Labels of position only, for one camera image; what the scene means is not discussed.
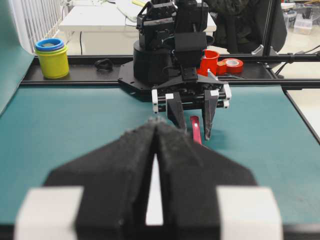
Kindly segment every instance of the metal frame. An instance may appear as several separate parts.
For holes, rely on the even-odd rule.
[[[271,55],[271,40],[273,36],[273,29],[275,25],[275,11],[277,8],[276,1],[278,0],[270,0],[269,9],[266,19],[264,38],[263,38],[263,53],[262,56],[249,55],[249,54],[226,54],[221,55],[220,60],[225,58],[237,58],[245,63],[262,63],[264,65],[265,71],[267,71],[270,75],[270,78],[264,79],[238,79],[234,77],[221,77],[220,80],[226,80],[230,85],[241,86],[241,85],[280,85],[282,86],[284,94],[288,97],[298,114],[301,116],[308,129],[311,131],[315,139],[320,144],[320,137],[317,135],[315,130],[312,128],[306,117],[300,111],[298,106],[295,104],[291,96],[288,94],[287,90],[300,90],[303,88],[319,88],[320,89],[320,78],[318,79],[292,79],[292,78],[278,78],[277,75],[272,71],[271,64],[280,64],[281,62],[320,62],[320,54],[279,54],[279,55]],[[97,60],[110,59],[115,67],[119,68],[121,64],[130,62],[133,60],[133,56],[131,55],[123,55],[123,56],[70,56],[69,63],[71,68],[73,66],[90,66],[90,68],[94,68],[94,63]],[[37,57],[34,58],[30,68],[40,68],[39,59]],[[34,86],[55,86],[55,87],[66,87],[66,86],[106,86],[106,87],[120,87],[120,83],[118,82],[118,78],[110,78],[104,80],[90,80],[83,79],[81,75],[78,74],[76,79],[62,79],[62,80],[47,80],[47,79],[38,79],[38,80],[27,80],[27,76],[23,79],[20,86],[23,87],[34,87]],[[13,239],[13,231],[14,227],[12,225],[0,225],[0,239]],[[285,240],[297,240],[297,239],[309,239],[316,240],[320,239],[320,223],[317,224],[290,224],[283,226],[284,239]]]

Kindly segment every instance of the black cable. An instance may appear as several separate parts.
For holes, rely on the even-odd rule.
[[[101,59],[98,60],[94,63],[94,66],[96,69],[99,70],[104,70],[104,71],[112,71],[114,69],[114,64],[109,58]]]
[[[313,51],[313,50],[316,50],[317,48],[320,48],[320,45],[318,45],[318,46],[316,46],[316,47],[314,47],[314,48],[312,48],[311,50],[308,50],[308,51],[298,51],[298,52],[296,52],[296,53],[293,54],[293,55],[297,55],[297,54],[307,54],[307,53],[310,53],[310,52]],[[311,53],[311,54],[319,54],[319,53],[320,53],[320,51],[316,51],[316,52],[313,52],[313,53]],[[292,62],[285,62],[285,63],[275,72],[275,75],[279,75],[280,72],[284,69],[284,67],[285,67],[287,64],[292,64]]]
[[[81,48],[81,55],[82,55],[82,31],[80,32],[80,48]]]
[[[279,75],[280,72],[282,71],[282,69],[284,69],[284,67],[288,64],[288,62],[285,62],[276,72],[275,72],[275,75]]]
[[[307,54],[307,53],[310,53],[313,50],[316,50],[317,48],[320,48],[320,45],[318,45],[318,46],[316,46],[316,47],[314,47],[314,48],[312,48],[311,50],[308,50],[308,51],[299,51],[296,54]]]

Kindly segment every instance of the gripper jaw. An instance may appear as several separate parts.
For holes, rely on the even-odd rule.
[[[167,93],[165,95],[166,115],[175,126],[187,131],[184,109],[179,92]]]
[[[202,119],[204,128],[204,138],[209,140],[211,136],[212,122],[215,116],[216,108],[219,100],[218,90],[205,90],[202,106]]]

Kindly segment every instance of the stacked cups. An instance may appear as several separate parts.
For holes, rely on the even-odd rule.
[[[46,78],[59,79],[69,73],[67,46],[61,39],[48,38],[37,42],[35,53]]]

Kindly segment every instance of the red tape roll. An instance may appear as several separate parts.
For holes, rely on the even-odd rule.
[[[222,60],[226,64],[226,72],[229,74],[239,74],[244,70],[244,62],[236,58],[226,58]]]

